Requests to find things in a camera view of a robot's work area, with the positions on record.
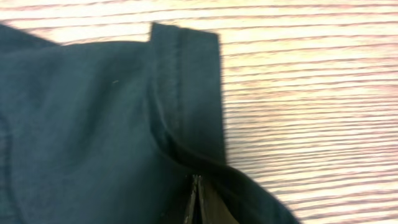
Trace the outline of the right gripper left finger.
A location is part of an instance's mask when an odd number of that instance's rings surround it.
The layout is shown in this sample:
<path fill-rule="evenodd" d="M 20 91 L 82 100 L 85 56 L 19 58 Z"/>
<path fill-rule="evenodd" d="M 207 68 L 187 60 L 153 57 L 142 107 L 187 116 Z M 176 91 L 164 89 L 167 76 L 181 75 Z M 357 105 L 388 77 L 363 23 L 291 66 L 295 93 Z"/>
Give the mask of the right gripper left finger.
<path fill-rule="evenodd" d="M 183 224 L 196 224 L 197 222 L 197 197 L 198 197 L 198 176 L 192 177 L 192 187 L 189 194 Z"/>

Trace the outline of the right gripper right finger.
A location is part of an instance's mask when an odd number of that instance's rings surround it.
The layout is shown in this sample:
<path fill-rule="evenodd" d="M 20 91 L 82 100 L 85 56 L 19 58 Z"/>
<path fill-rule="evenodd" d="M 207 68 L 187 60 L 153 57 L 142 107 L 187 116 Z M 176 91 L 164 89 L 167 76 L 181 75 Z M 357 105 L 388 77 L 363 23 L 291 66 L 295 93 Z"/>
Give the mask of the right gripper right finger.
<path fill-rule="evenodd" d="M 202 224 L 239 224 L 211 182 L 198 177 L 199 211 Z"/>

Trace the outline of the black t-shirt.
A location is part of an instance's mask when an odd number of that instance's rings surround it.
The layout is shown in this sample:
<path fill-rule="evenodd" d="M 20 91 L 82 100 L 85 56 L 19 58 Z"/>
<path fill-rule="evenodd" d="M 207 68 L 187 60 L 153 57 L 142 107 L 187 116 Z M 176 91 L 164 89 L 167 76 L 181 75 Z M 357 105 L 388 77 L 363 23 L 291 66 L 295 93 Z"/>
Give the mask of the black t-shirt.
<path fill-rule="evenodd" d="M 1 26 L 1 222 L 183 223 L 202 176 L 239 223 L 297 223 L 226 161 L 220 43 L 58 45 Z"/>

